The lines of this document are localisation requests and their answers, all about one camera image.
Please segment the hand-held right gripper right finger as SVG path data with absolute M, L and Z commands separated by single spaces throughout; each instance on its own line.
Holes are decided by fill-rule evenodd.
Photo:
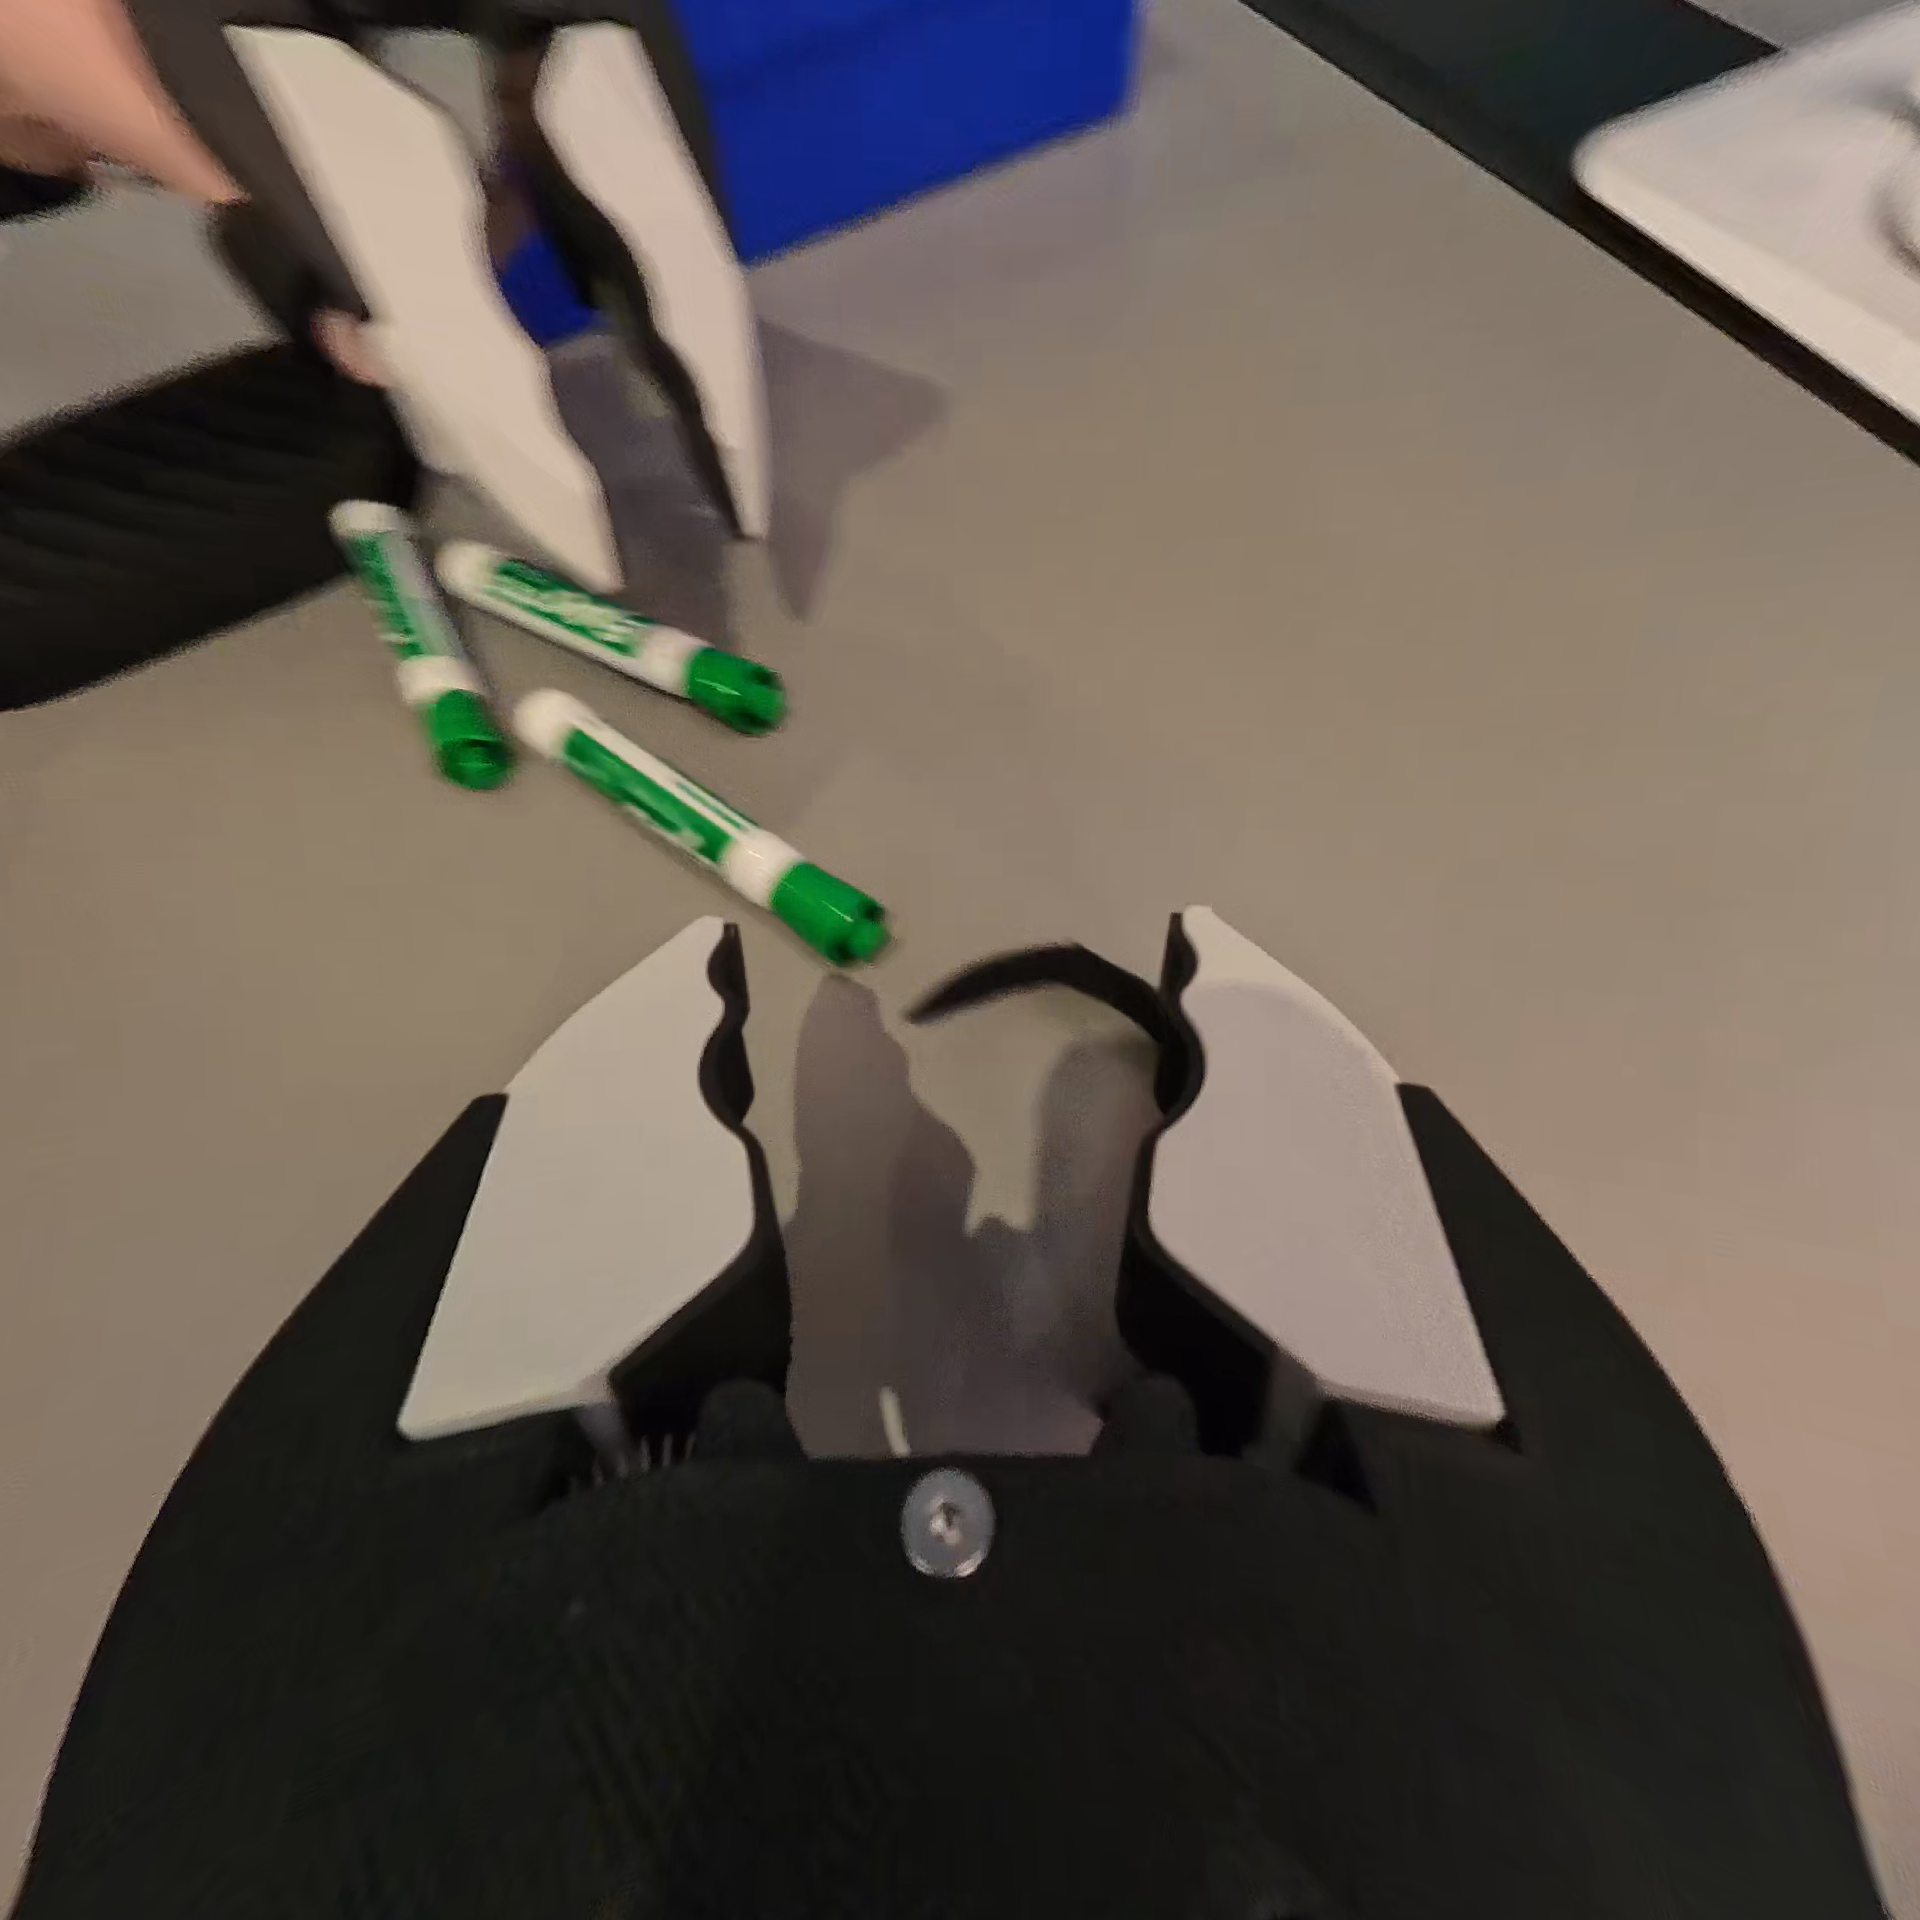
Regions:
M 1197 1450 L 1289 1459 L 1332 1410 L 1500 1438 L 1502 1386 L 1377 1044 L 1207 904 L 1169 923 L 1159 1007 L 1117 1321 L 1187 1394 Z

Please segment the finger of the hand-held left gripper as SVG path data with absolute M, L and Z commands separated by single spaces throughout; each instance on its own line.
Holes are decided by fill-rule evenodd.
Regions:
M 553 21 L 531 68 L 531 195 L 566 267 L 652 382 L 732 535 L 769 533 L 758 318 L 672 21 Z
M 482 180 L 456 120 L 315 31 L 225 36 L 350 271 L 424 463 L 486 496 L 567 578 L 619 588 L 602 478 L 499 291 Z

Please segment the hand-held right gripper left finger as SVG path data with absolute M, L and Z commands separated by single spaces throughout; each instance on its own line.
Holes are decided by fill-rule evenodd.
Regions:
M 434 1444 L 571 1415 L 690 1435 L 732 1382 L 780 1394 L 790 1276 L 748 1126 L 739 929 L 687 923 L 535 1047 L 397 1403 Z

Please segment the blue plastic bin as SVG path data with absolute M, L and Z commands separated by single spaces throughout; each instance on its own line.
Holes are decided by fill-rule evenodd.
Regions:
M 1123 107 L 1137 2 L 680 2 L 741 267 Z

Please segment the green dry-erase marker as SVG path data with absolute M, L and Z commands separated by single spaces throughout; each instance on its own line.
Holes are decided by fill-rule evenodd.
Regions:
M 613 733 L 576 696 L 526 693 L 517 739 L 607 808 L 708 869 L 732 894 L 780 921 L 835 968 L 866 968 L 890 943 L 885 909 L 811 862 L 704 785 Z
M 499 789 L 517 771 L 517 752 L 444 612 L 416 524 L 385 499 L 343 499 L 326 525 L 394 659 L 397 696 L 434 771 L 460 789 Z
M 434 575 L 469 612 L 680 698 L 732 733 L 763 734 L 785 725 L 786 693 L 769 666 L 641 616 L 503 549 L 444 541 Z

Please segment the person's left hand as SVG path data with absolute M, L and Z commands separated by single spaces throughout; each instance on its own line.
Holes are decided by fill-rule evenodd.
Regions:
M 125 2 L 3 2 L 3 164 L 48 180 L 114 167 L 204 205 L 244 200 L 161 85 Z

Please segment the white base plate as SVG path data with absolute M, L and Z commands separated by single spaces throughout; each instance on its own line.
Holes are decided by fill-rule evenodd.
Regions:
M 1918 2 L 1625 114 L 1572 173 L 1918 420 Z

